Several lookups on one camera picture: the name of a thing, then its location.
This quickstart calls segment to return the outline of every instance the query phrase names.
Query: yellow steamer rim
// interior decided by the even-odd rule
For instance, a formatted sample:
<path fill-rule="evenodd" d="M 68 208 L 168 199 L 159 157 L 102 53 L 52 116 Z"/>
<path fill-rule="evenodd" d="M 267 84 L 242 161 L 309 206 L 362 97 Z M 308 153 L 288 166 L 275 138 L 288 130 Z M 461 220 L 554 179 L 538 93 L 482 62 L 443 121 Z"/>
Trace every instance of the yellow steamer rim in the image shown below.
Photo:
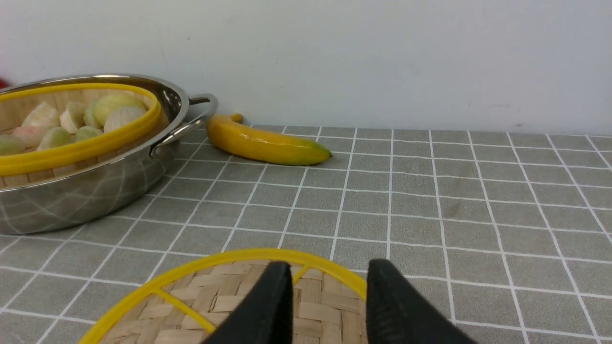
<path fill-rule="evenodd" d="M 233 267 L 241 267 L 241 264 L 257 266 L 257 271 L 259 274 L 253 274 L 251 269 L 249 269 L 246 273 L 243 274 L 244 278 L 240 283 L 247 283 L 251 286 L 259 279 L 261 272 L 263 272 L 263 268 L 270 261 L 286 261 L 291 265 L 291 273 L 293 275 L 293 285 L 294 288 L 298 288 L 300 282 L 311 280 L 318 280 L 322 285 L 325 284 L 326 281 L 333 281 L 330 283 L 329 289 L 333 292 L 338 292 L 339 294 L 330 294 L 330 302 L 329 304 L 332 307 L 326 305 L 318 305 L 316 304 L 314 307 L 310 304 L 314 309 L 342 309 L 342 299 L 349 298 L 346 295 L 352 295 L 354 301 L 350 306 L 346 305 L 346 309 L 351 309 L 354 312 L 352 314 L 352 321 L 350 321 L 350 329 L 342 329 L 342 333 L 344 335 L 345 331 L 350 332 L 351 336 L 356 339 L 356 342 L 367 343 L 367 338 L 365 337 L 365 298 L 367 293 L 367 285 L 363 278 L 359 277 L 355 273 L 349 271 L 345 267 L 333 263 L 324 258 L 314 256 L 304 252 L 292 251 L 292 250 L 283 250 L 283 249 L 248 249 L 248 250 L 238 250 L 238 251 L 230 251 L 219 253 L 216 255 L 208 256 L 199 260 L 192 261 L 185 265 L 179 266 L 162 274 L 151 281 L 145 283 L 140 288 L 136 289 L 132 293 L 130 293 L 125 299 L 116 304 L 113 308 L 111 308 L 108 313 L 103 315 L 98 322 L 90 328 L 89 332 L 85 334 L 85 336 L 79 342 L 80 344 L 96 344 L 96 343 L 115 343 L 121 342 L 121 340 L 125 340 L 125 342 L 133 343 L 136 338 L 134 335 L 139 334 L 138 328 L 142 329 L 142 326 L 151 327 L 150 324 L 154 324 L 155 320 L 162 321 L 170 321 L 174 323 L 177 320 L 177 313 L 180 312 L 184 314 L 184 319 L 180 321 L 182 322 L 184 327 L 183 329 L 179 329 L 179 327 L 171 327 L 167 333 L 161 334 L 157 333 L 159 331 L 159 326 L 157 326 L 155 333 L 150 333 L 147 329 L 143 329 L 143 332 L 140 332 L 140 336 L 145 336 L 145 338 L 140 338 L 139 340 L 144 340 L 146 343 L 157 343 L 155 341 L 155 337 L 161 335 L 161 337 L 157 337 L 158 340 L 160 338 L 164 338 L 161 340 L 163 343 L 178 343 L 183 340 L 185 343 L 195 342 L 194 339 L 199 343 L 201 339 L 198 336 L 202 335 L 203 337 L 207 337 L 209 334 L 215 331 L 216 325 L 220 324 L 222 320 L 218 316 L 214 316 L 215 313 L 202 313 L 202 311 L 198 311 L 193 309 L 190 304 L 185 303 L 181 300 L 181 295 L 183 294 L 193 294 L 193 291 L 186 290 L 186 288 L 190 288 L 191 286 L 201 286 L 202 288 L 210 288 L 212 285 L 206 285 L 207 282 L 199 281 L 194 282 L 196 279 L 206 279 L 206 280 L 217 280 L 218 277 L 221 277 L 221 273 L 224 274 L 236 274 L 239 275 L 241 272 L 232 272 Z M 241 291 L 242 285 L 238 288 L 238 292 Z M 313 296 L 312 290 L 309 290 L 309 298 L 312 301 Z M 244 297 L 248 293 L 248 290 L 242 290 L 240 293 L 242 297 Z M 215 296 L 213 303 L 220 304 L 221 298 L 223 296 Z M 160 304 L 159 302 L 164 302 L 171 307 L 174 307 L 175 310 L 169 313 L 166 319 L 149 319 L 150 315 L 156 313 L 159 315 Z M 235 307 L 236 301 L 228 302 L 232 306 L 228 307 L 227 304 L 220 306 L 220 308 L 224 308 L 224 312 L 230 312 L 229 308 Z M 296 295 L 294 295 L 294 307 L 296 304 Z M 328 312 L 319 312 L 318 314 L 314 314 L 310 317 L 306 315 L 306 322 L 312 322 L 313 318 L 321 317 L 322 321 L 329 318 Z M 294 335 L 299 335 L 296 333 L 296 328 L 299 328 L 299 323 L 294 323 Z M 183 337 L 184 332 L 181 334 L 183 330 L 186 332 L 189 331 L 198 331 L 194 335 L 189 335 L 189 339 Z M 304 330 L 306 332 L 313 332 L 312 327 L 306 326 Z"/>
<path fill-rule="evenodd" d="M 161 106 L 152 92 L 125 84 L 83 83 L 47 86 L 0 95 L 0 102 L 32 95 L 82 89 L 115 89 L 118 91 L 134 92 L 148 98 L 151 105 L 148 111 L 136 121 L 100 136 L 44 151 L 2 156 L 0 157 L 0 176 L 26 174 L 66 166 L 119 149 L 145 136 L 155 128 L 162 117 Z"/>

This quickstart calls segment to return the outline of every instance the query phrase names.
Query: pot handle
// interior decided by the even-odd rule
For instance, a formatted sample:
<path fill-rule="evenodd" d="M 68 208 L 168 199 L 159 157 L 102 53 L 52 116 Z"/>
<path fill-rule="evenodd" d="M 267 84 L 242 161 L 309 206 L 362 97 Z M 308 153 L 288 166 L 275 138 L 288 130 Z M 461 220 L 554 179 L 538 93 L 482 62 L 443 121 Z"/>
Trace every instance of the pot handle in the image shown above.
<path fill-rule="evenodd" d="M 217 108 L 219 106 L 219 102 L 217 98 L 212 94 L 198 94 L 193 97 L 189 97 L 189 105 L 201 104 L 201 103 L 209 103 L 208 110 L 198 117 L 192 119 L 191 121 L 179 126 L 178 128 L 172 130 L 168 133 L 164 138 L 154 143 L 151 146 L 151 150 L 149 151 L 149 156 L 153 159 L 159 156 L 158 149 L 162 146 L 170 144 L 176 140 L 179 140 L 189 134 L 191 134 L 194 130 L 201 127 L 202 124 L 206 121 L 209 116 L 212 116 L 217 112 Z"/>

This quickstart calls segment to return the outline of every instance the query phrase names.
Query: gray tile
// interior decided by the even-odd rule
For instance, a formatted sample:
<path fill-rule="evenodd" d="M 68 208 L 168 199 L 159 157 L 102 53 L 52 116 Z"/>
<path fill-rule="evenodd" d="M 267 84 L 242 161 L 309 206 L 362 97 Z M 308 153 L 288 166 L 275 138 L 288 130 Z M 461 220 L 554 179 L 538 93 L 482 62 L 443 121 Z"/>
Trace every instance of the gray tile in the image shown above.
<path fill-rule="evenodd" d="M 219 176 L 219 179 L 224 181 L 256 182 L 264 167 L 263 165 L 229 163 Z"/>
<path fill-rule="evenodd" d="M 567 265 L 581 293 L 612 296 L 612 264 L 568 261 Z"/>
<path fill-rule="evenodd" d="M 0 338 L 10 340 L 6 344 L 36 343 L 52 322 L 38 316 L 0 313 Z"/>
<path fill-rule="evenodd" d="M 338 212 L 295 209 L 287 232 L 333 236 Z"/>
<path fill-rule="evenodd" d="M 345 212 L 340 217 L 338 236 L 357 239 L 387 240 L 387 215 Z"/>
<path fill-rule="evenodd" d="M 560 259 L 506 256 L 515 286 L 573 291 Z"/>
<path fill-rule="evenodd" d="M 221 252 L 230 232 L 231 230 L 227 228 L 187 226 L 172 246 L 172 251 L 196 255 L 213 255 Z"/>
<path fill-rule="evenodd" d="M 385 258 L 386 251 L 386 244 L 339 239 L 334 251 L 334 262 L 348 269 L 367 270 L 370 260 Z"/>
<path fill-rule="evenodd" d="M 303 186 L 344 188 L 345 171 L 319 170 L 310 168 L 306 172 Z"/>
<path fill-rule="evenodd" d="M 557 248 L 547 230 L 498 226 L 504 251 L 531 255 L 557 256 Z"/>
<path fill-rule="evenodd" d="M 511 133 L 510 137 L 516 147 L 552 147 L 544 134 Z"/>
<path fill-rule="evenodd" d="M 24 312 L 60 315 L 85 285 L 84 280 L 38 275 L 9 308 Z"/>
<path fill-rule="evenodd" d="M 161 253 L 116 249 L 95 277 L 97 279 L 144 283 L 162 259 Z"/>
<path fill-rule="evenodd" d="M 262 186 L 268 185 L 260 184 L 257 190 L 259 190 L 259 188 Z M 246 203 L 254 187 L 255 183 L 217 181 L 212 186 L 211 191 L 208 193 L 208 195 L 206 195 L 205 200 Z"/>
<path fill-rule="evenodd" d="M 535 202 L 527 183 L 484 181 L 491 201 Z"/>
<path fill-rule="evenodd" d="M 569 168 L 578 185 L 612 187 L 611 170 L 594 170 L 592 168 Z"/>
<path fill-rule="evenodd" d="M 478 178 L 476 162 L 458 160 L 436 160 L 436 175 L 460 178 Z"/>
<path fill-rule="evenodd" d="M 354 128 L 321 128 L 321 136 L 338 136 L 338 137 L 353 137 L 355 135 Z"/>
<path fill-rule="evenodd" d="M 269 165 L 261 177 L 262 183 L 300 185 L 305 168 Z"/>
<path fill-rule="evenodd" d="M 332 239 L 323 237 L 304 237 L 293 234 L 286 234 L 281 245 L 281 249 L 295 250 L 310 253 L 311 255 L 329 258 L 332 251 Z"/>
<path fill-rule="evenodd" d="M 405 141 L 429 141 L 428 130 L 394 130 L 393 138 Z"/>
<path fill-rule="evenodd" d="M 478 160 L 497 162 L 517 161 L 514 151 L 508 147 L 474 146 L 474 152 Z"/>
<path fill-rule="evenodd" d="M 465 144 L 434 143 L 433 157 L 474 160 L 472 149 Z"/>
<path fill-rule="evenodd" d="M 292 127 L 289 126 L 285 129 L 285 134 L 289 135 L 310 135 L 316 136 L 319 134 L 319 127 Z"/>
<path fill-rule="evenodd" d="M 7 269 L 0 269 L 0 305 L 4 306 L 32 278 L 34 274 Z"/>
<path fill-rule="evenodd" d="M 558 231 L 554 235 L 565 257 L 612 261 L 612 243 L 603 233 Z"/>
<path fill-rule="evenodd" d="M 355 140 L 353 153 L 390 155 L 391 141 Z"/>
<path fill-rule="evenodd" d="M 415 193 L 418 195 L 436 195 L 433 176 L 415 176 L 413 174 L 394 173 L 393 192 Z"/>
<path fill-rule="evenodd" d="M 350 171 L 346 188 L 349 190 L 389 191 L 389 173 Z"/>
<path fill-rule="evenodd" d="M 346 152 L 350 153 L 353 148 L 353 139 L 352 138 L 330 138 L 330 137 L 322 137 L 319 138 L 318 141 L 325 148 L 329 149 L 332 152 Z"/>
<path fill-rule="evenodd" d="M 493 144 L 495 146 L 509 146 L 510 141 L 506 133 L 470 132 L 473 144 Z"/>
<path fill-rule="evenodd" d="M 223 166 L 225 166 L 224 162 L 190 161 L 178 176 L 185 178 L 215 179 L 219 175 L 219 172 L 221 172 Z"/>
<path fill-rule="evenodd" d="M 121 240 L 133 224 L 133 220 L 102 217 L 89 222 L 72 239 L 114 245 Z"/>
<path fill-rule="evenodd" d="M 127 285 L 91 282 L 68 308 L 65 316 L 97 321 L 112 306 L 135 289 Z"/>
<path fill-rule="evenodd" d="M 144 213 L 143 218 L 184 223 L 189 219 L 197 205 L 197 201 L 156 198 Z"/>
<path fill-rule="evenodd" d="M 491 222 L 491 216 L 484 201 L 441 198 L 440 207 L 442 218 L 447 220 Z"/>
<path fill-rule="evenodd" d="M 435 197 L 391 195 L 391 214 L 438 217 L 438 205 Z"/>
<path fill-rule="evenodd" d="M 586 136 L 570 136 L 570 135 L 549 135 L 556 149 L 584 149 L 592 151 L 589 140 Z"/>
<path fill-rule="evenodd" d="M 600 336 L 612 337 L 612 300 L 598 297 L 583 297 L 586 309 L 589 311 L 595 330 Z"/>
<path fill-rule="evenodd" d="M 561 160 L 552 149 L 517 148 L 517 154 L 521 163 L 561 165 Z"/>
<path fill-rule="evenodd" d="M 531 182 L 573 184 L 563 167 L 525 165 L 525 173 Z"/>
<path fill-rule="evenodd" d="M 442 245 L 440 221 L 393 216 L 391 217 L 391 241 Z"/>
<path fill-rule="evenodd" d="M 457 130 L 432 130 L 431 140 L 433 142 L 469 143 L 468 132 Z"/>
<path fill-rule="evenodd" d="M 390 157 L 354 154 L 353 159 L 351 160 L 351 170 L 388 172 L 390 168 L 390 160 Z"/>
<path fill-rule="evenodd" d="M 247 206 L 238 227 L 252 230 L 282 231 L 289 217 L 289 209 Z"/>
<path fill-rule="evenodd" d="M 45 266 L 44 271 L 90 277 L 109 252 L 109 247 L 67 242 Z"/>
<path fill-rule="evenodd" d="M 233 226 L 242 212 L 241 204 L 202 202 L 190 223 L 207 226 Z"/>
<path fill-rule="evenodd" d="M 519 326 L 509 289 L 452 284 L 457 320 Z"/>
<path fill-rule="evenodd" d="M 448 247 L 499 251 L 493 225 L 444 221 L 444 237 Z"/>
<path fill-rule="evenodd" d="M 407 157 L 431 157 L 431 146 L 429 143 L 393 142 L 393 154 Z"/>
<path fill-rule="evenodd" d="M 0 266 L 38 270 L 61 242 L 23 237 L 0 254 Z"/>
<path fill-rule="evenodd" d="M 341 198 L 341 190 L 309 189 L 304 187 L 300 191 L 300 194 L 297 196 L 296 207 L 339 210 Z"/>
<path fill-rule="evenodd" d="M 280 240 L 280 233 L 262 233 L 236 230 L 226 251 L 259 249 L 262 247 L 276 248 Z"/>
<path fill-rule="evenodd" d="M 408 281 L 442 315 L 450 318 L 449 286 L 446 282 L 418 278 Z"/>
<path fill-rule="evenodd" d="M 601 231 L 588 209 L 542 206 L 542 211 L 551 228 Z"/>
<path fill-rule="evenodd" d="M 438 177 L 438 191 L 440 196 L 485 198 L 480 181 L 476 179 Z"/>
<path fill-rule="evenodd" d="M 526 327 L 581 334 L 591 333 L 575 295 L 517 290 L 517 298 Z"/>
<path fill-rule="evenodd" d="M 90 324 L 60 320 L 49 332 L 44 344 L 77 343 L 91 328 Z"/>
<path fill-rule="evenodd" d="M 170 247 L 181 228 L 180 225 L 140 221 L 121 245 L 145 250 L 165 251 Z"/>
<path fill-rule="evenodd" d="M 531 187 L 534 189 L 538 202 L 543 204 L 586 205 L 575 186 L 534 184 Z"/>
<path fill-rule="evenodd" d="M 523 333 L 518 330 L 458 324 L 457 327 L 478 343 L 523 344 Z"/>
<path fill-rule="evenodd" d="M 297 187 L 259 184 L 251 199 L 252 204 L 290 207 L 296 199 Z"/>
<path fill-rule="evenodd" d="M 453 280 L 508 285 L 501 254 L 448 249 L 448 256 Z"/>
<path fill-rule="evenodd" d="M 207 160 L 207 161 L 222 161 L 225 162 L 229 160 L 231 154 L 222 151 L 221 149 L 211 145 L 204 144 L 200 147 L 200 149 L 195 153 L 192 157 L 194 160 Z"/>
<path fill-rule="evenodd" d="M 391 129 L 357 129 L 357 137 L 391 140 Z"/>
<path fill-rule="evenodd" d="M 567 166 L 606 167 L 605 161 L 596 152 L 559 151 Z"/>
<path fill-rule="evenodd" d="M 444 252 L 438 247 L 391 244 L 390 260 L 404 275 L 446 277 Z"/>
<path fill-rule="evenodd" d="M 545 227 L 544 219 L 534 204 L 491 202 L 497 223 L 506 225 Z"/>
<path fill-rule="evenodd" d="M 389 194 L 382 192 L 347 191 L 342 210 L 386 214 L 389 211 Z"/>
<path fill-rule="evenodd" d="M 602 189 L 598 187 L 581 187 L 580 189 L 592 207 L 612 207 L 612 189 Z"/>
<path fill-rule="evenodd" d="M 498 179 L 501 181 L 525 181 L 521 166 L 509 163 L 479 162 L 483 179 Z"/>
<path fill-rule="evenodd" d="M 195 179 L 173 179 L 162 192 L 162 196 L 194 198 L 201 200 L 211 187 L 212 181 L 197 181 Z"/>

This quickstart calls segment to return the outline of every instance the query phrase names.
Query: stainless steel pot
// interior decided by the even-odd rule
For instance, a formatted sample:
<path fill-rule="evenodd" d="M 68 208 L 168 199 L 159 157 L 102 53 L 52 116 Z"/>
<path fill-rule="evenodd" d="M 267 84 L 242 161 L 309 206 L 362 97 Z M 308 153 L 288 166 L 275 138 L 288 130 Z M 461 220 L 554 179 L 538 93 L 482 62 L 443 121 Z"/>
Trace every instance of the stainless steel pot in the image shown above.
<path fill-rule="evenodd" d="M 28 234 L 78 225 L 113 212 L 140 197 L 166 172 L 179 139 L 217 111 L 212 94 L 188 97 L 175 84 L 144 75 L 79 75 L 5 88 L 6 94 L 69 83 L 122 83 L 153 92 L 170 125 L 157 136 L 113 160 L 68 176 L 0 190 L 0 234 Z M 209 103 L 208 110 L 182 124 L 189 105 Z"/>

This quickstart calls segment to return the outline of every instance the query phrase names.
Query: woven bamboo mat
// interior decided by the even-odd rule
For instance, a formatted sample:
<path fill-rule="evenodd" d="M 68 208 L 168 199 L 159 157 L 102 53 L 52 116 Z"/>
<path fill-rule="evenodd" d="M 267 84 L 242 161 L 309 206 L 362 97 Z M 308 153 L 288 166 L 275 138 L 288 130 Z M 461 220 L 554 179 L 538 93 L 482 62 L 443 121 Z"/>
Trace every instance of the woven bamboo mat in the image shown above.
<path fill-rule="evenodd" d="M 269 260 L 187 274 L 144 298 L 100 344 L 200 344 L 253 288 Z M 365 301 L 317 269 L 292 264 L 293 343 L 365 344 Z"/>

